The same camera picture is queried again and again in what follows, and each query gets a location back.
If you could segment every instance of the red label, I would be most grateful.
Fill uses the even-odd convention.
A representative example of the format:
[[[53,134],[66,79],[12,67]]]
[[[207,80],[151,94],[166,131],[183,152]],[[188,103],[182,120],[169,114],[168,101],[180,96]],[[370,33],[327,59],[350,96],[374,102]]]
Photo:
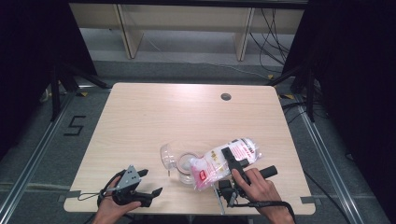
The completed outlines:
[[[201,178],[201,180],[205,180],[205,179],[206,179],[205,171],[202,170],[202,171],[199,173],[199,177]]]

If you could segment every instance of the wire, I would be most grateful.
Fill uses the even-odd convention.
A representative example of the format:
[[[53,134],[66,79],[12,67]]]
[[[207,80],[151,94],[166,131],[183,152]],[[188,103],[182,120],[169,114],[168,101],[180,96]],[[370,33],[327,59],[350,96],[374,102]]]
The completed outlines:
[[[267,24],[268,31],[269,31],[268,35],[271,34],[271,36],[273,37],[273,39],[275,40],[275,42],[277,44],[277,47],[272,45],[272,44],[270,44],[269,42],[268,42],[268,44],[271,47],[279,50],[279,53],[282,56],[283,61],[285,62],[286,61],[285,52],[289,53],[290,50],[288,48],[284,47],[282,44],[280,44],[279,39],[277,38],[276,22],[275,22],[276,9],[273,9],[272,12],[273,12],[273,16],[272,16],[273,20],[272,20],[271,25],[270,25],[268,20],[267,20],[267,18],[265,17],[264,11],[262,9],[262,16],[264,17],[265,23]]]
[[[271,78],[266,77],[266,76],[264,76],[264,75],[261,75],[261,74],[258,74],[258,73],[253,73],[253,72],[248,72],[248,71],[243,71],[243,70],[240,70],[240,69],[238,69],[238,68],[235,68],[235,67],[232,67],[232,66],[229,66],[229,65],[218,64],[218,63],[192,63],[192,62],[187,62],[187,61],[183,61],[183,60],[174,60],[174,59],[171,59],[171,58],[166,57],[166,56],[163,54],[163,51],[162,51],[160,48],[158,48],[157,46],[155,46],[155,44],[152,43],[152,41],[149,40],[147,37],[145,37],[145,38],[147,39],[147,41],[150,43],[150,45],[151,45],[152,47],[154,47],[156,50],[158,50],[158,51],[162,54],[162,56],[163,56],[166,60],[168,60],[168,61],[170,61],[170,62],[174,62],[174,63],[191,63],[191,64],[209,64],[209,65],[214,65],[214,66],[218,66],[218,67],[230,68],[230,69],[233,69],[233,70],[235,70],[235,71],[237,71],[237,72],[240,72],[240,73],[255,75],[255,76],[259,76],[259,77],[262,77],[262,78],[264,78],[264,79],[267,79],[267,80],[271,80]]]
[[[268,201],[268,202],[250,202],[250,203],[242,203],[242,204],[234,204],[233,207],[255,207],[255,208],[263,208],[263,207],[271,207],[271,206],[284,206],[288,209],[291,217],[293,218],[294,223],[296,223],[296,217],[294,215],[293,208],[287,202],[282,201]]]
[[[326,109],[324,109],[324,108],[321,108],[321,109],[314,109],[314,114],[315,114],[316,116],[322,118],[322,119],[329,119],[329,116],[328,116],[327,114],[326,114],[325,116],[322,116],[322,115],[318,114],[317,111],[320,111],[320,110],[326,111]]]
[[[295,107],[297,105],[305,105],[305,104],[306,104],[306,102],[291,103],[291,104],[288,104],[288,105],[282,105],[282,109],[284,110],[284,109],[287,109],[287,108]]]
[[[302,115],[305,112],[306,112],[306,110],[301,112],[301,113],[299,113],[298,115],[296,115],[294,118],[292,118],[290,121],[288,121],[288,124],[291,124],[295,119],[297,119],[300,115]]]
[[[260,54],[259,54],[259,57],[260,57],[260,58],[259,58],[259,60],[260,60],[260,65],[262,66],[262,68],[265,69],[265,70],[267,70],[267,71],[269,71],[269,72],[281,73],[281,72],[273,71],[273,70],[270,70],[270,69],[264,67],[264,65],[262,64],[262,52],[263,52],[263,51],[266,53],[266,55],[268,55],[268,57],[274,59],[274,60],[277,61],[278,63],[280,63],[280,64],[282,64],[282,65],[284,65],[284,63],[282,63],[278,58],[276,58],[274,55],[272,55],[268,50],[266,50],[266,49],[264,48],[265,42],[264,42],[264,44],[262,44],[262,46],[261,46],[261,45],[259,44],[259,42],[257,42],[256,38],[254,38],[253,34],[252,34],[252,33],[249,33],[249,34],[250,34],[251,38],[254,40],[254,42],[256,43],[256,45],[257,45],[257,46],[259,47],[259,49],[260,49]]]
[[[305,171],[305,170],[303,170],[303,171],[304,171],[304,174],[306,176],[308,176],[308,178],[311,179],[312,182],[314,182],[314,184],[316,186],[318,186],[318,188],[330,199],[330,201],[335,205],[335,207],[338,209],[338,211],[340,211],[341,215],[343,215],[346,222],[350,223],[349,219],[347,218],[347,215],[341,209],[340,205],[338,205],[338,203],[327,193],[327,191],[317,181],[315,181],[315,179],[307,171]]]
[[[86,194],[90,194],[91,196],[81,199],[81,196],[82,196],[82,195],[86,195]],[[90,199],[90,198],[95,197],[95,196],[98,196],[98,195],[99,195],[99,193],[82,193],[82,194],[78,195],[77,200],[79,200],[79,201],[85,201],[85,200],[87,200],[87,199]]]
[[[291,107],[289,107],[285,112],[283,112],[283,115],[286,117],[286,114],[291,110]]]

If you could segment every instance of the plastic container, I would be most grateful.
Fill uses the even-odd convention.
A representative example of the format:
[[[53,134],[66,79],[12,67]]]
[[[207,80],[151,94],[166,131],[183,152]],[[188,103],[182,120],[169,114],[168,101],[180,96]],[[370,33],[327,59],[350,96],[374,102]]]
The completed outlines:
[[[184,184],[193,184],[191,178],[190,160],[198,158],[193,152],[183,152],[183,144],[173,142],[161,147],[163,166],[169,172],[177,169],[178,179]]]

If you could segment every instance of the cable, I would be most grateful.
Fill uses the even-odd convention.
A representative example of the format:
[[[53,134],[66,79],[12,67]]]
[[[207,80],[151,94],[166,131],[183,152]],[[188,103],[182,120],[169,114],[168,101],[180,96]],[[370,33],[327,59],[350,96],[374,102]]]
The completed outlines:
[[[122,171],[119,171],[118,173],[116,173],[116,174],[115,174],[113,177],[111,177],[111,179],[107,182],[107,184],[105,185],[105,187],[104,187],[103,189],[100,190],[99,194],[97,194],[97,195],[98,195],[98,199],[97,199],[98,207],[99,207],[100,203],[102,202],[102,200],[103,200],[105,197],[107,197],[107,196],[106,196],[106,192],[107,192],[107,189],[108,189],[108,187],[110,186],[111,182],[113,182],[117,177],[123,176],[123,174],[125,174],[125,172],[126,172],[126,170],[122,170]]]
[[[282,109],[284,110],[284,109],[287,109],[287,108],[295,107],[297,105],[305,105],[305,104],[306,104],[306,102],[291,103],[291,104],[288,104],[288,105],[282,105]]]
[[[86,194],[90,194],[91,196],[86,197],[86,198],[82,198],[82,199],[80,198],[82,195],[86,195]],[[79,201],[85,201],[85,200],[90,199],[90,198],[92,198],[92,197],[98,196],[99,194],[100,194],[100,193],[82,193],[82,194],[78,195],[77,200],[79,200]]]
[[[268,201],[268,202],[250,202],[250,203],[242,203],[242,204],[234,204],[233,207],[255,207],[255,208],[263,208],[263,207],[271,207],[271,206],[284,206],[288,209],[291,217],[293,218],[294,223],[296,222],[296,217],[294,215],[293,208],[287,202],[282,201]]]
[[[326,190],[324,190],[324,188],[317,181],[315,181],[315,179],[307,171],[305,171],[305,170],[303,170],[303,171],[304,171],[304,174],[306,176],[308,176],[308,178],[311,179],[312,182],[314,182],[314,184],[316,186],[318,186],[318,188],[330,199],[330,201],[335,205],[335,207],[338,209],[338,211],[340,211],[341,215],[343,215],[344,219],[346,220],[346,223],[350,224],[350,221],[347,218],[347,215],[344,213],[344,211],[341,209],[341,207],[338,205],[338,203],[327,193]]]
[[[317,111],[320,111],[320,110],[324,110],[324,111],[325,111],[326,109],[324,109],[324,108],[321,108],[321,109],[314,109],[314,114],[315,114],[316,116],[322,118],[322,119],[329,119],[329,116],[328,116],[327,114],[326,114],[325,116],[322,116],[322,115],[318,114]]]
[[[286,117],[286,115],[288,114],[288,112],[291,110],[291,107],[289,107],[285,112],[283,112],[283,115]]]
[[[306,112],[306,110],[301,112],[301,113],[299,113],[298,115],[296,115],[294,118],[292,118],[290,121],[288,121],[288,124],[291,124],[295,119],[297,119],[300,115],[302,115],[305,112]]]
[[[270,69],[264,67],[264,65],[262,64],[262,52],[263,52],[263,51],[268,55],[268,57],[274,59],[274,60],[277,61],[278,63],[280,63],[280,64],[282,64],[282,65],[284,65],[284,63],[282,63],[278,58],[276,58],[274,55],[272,55],[268,50],[266,50],[266,49],[264,48],[265,42],[264,42],[264,44],[262,44],[262,46],[261,46],[261,45],[259,44],[259,42],[257,42],[256,38],[254,38],[253,34],[252,34],[252,33],[249,33],[249,34],[250,34],[251,38],[254,40],[254,42],[256,43],[256,45],[257,45],[257,46],[259,47],[259,49],[260,49],[260,54],[259,54],[259,57],[260,57],[260,58],[259,58],[259,60],[260,60],[260,65],[262,66],[262,68],[265,69],[265,70],[267,70],[267,71],[269,71],[269,72],[281,73],[281,72],[273,71],[273,70],[270,70]]]
[[[285,61],[286,61],[286,56],[285,56],[285,54],[284,54],[284,51],[286,51],[287,53],[289,53],[289,49],[287,49],[286,47],[284,47],[283,45],[281,45],[280,42],[279,42],[279,39],[277,38],[275,14],[276,14],[276,10],[273,9],[273,20],[272,20],[271,25],[270,25],[269,22],[268,22],[268,20],[267,20],[267,18],[265,17],[264,11],[262,10],[262,16],[264,17],[265,23],[267,24],[268,31],[269,31],[268,35],[271,34],[271,36],[273,37],[273,39],[275,40],[275,42],[276,42],[276,44],[277,44],[277,47],[273,46],[273,45],[270,44],[269,42],[268,42],[268,44],[269,44],[270,46],[272,46],[273,48],[279,50],[279,53],[280,53],[280,55],[282,56],[283,61],[285,62]]]
[[[233,69],[233,70],[235,70],[235,71],[237,71],[237,72],[246,73],[246,74],[251,74],[251,75],[263,77],[264,79],[267,79],[267,80],[271,80],[270,78],[265,77],[265,76],[263,76],[263,75],[261,75],[261,74],[243,71],[243,70],[237,69],[237,68],[232,67],[232,66],[229,66],[229,65],[218,64],[218,63],[192,63],[192,62],[187,62],[187,61],[183,61],[183,60],[173,60],[173,59],[171,59],[171,58],[168,58],[168,57],[164,56],[164,55],[163,55],[163,51],[162,51],[161,49],[159,49],[157,46],[155,46],[154,43],[152,43],[151,40],[149,40],[147,37],[145,37],[145,38],[147,39],[147,41],[150,43],[150,45],[151,45],[152,47],[154,47],[156,50],[158,50],[158,51],[162,54],[162,56],[163,56],[166,60],[168,60],[168,61],[170,61],[170,62],[174,62],[174,63],[191,63],[191,64],[209,64],[209,65],[214,65],[214,66],[218,66],[218,67],[231,68],[231,69]]]

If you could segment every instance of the human hand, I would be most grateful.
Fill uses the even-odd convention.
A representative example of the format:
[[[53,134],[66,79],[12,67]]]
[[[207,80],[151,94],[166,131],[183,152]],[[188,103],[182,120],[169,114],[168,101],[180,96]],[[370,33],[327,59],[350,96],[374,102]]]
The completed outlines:
[[[117,177],[109,185],[110,188],[116,186],[117,181],[120,177]],[[107,192],[106,196],[100,202],[99,209],[96,212],[93,224],[113,224],[116,223],[124,214],[140,207],[141,202],[131,202],[125,205],[118,205],[113,201],[111,192]]]
[[[271,180],[265,180],[256,168],[245,171],[250,185],[242,178],[239,172],[232,169],[235,182],[245,191],[252,202],[282,201]],[[294,223],[291,214],[284,206],[270,206],[257,208],[257,211],[266,216],[271,223]]]

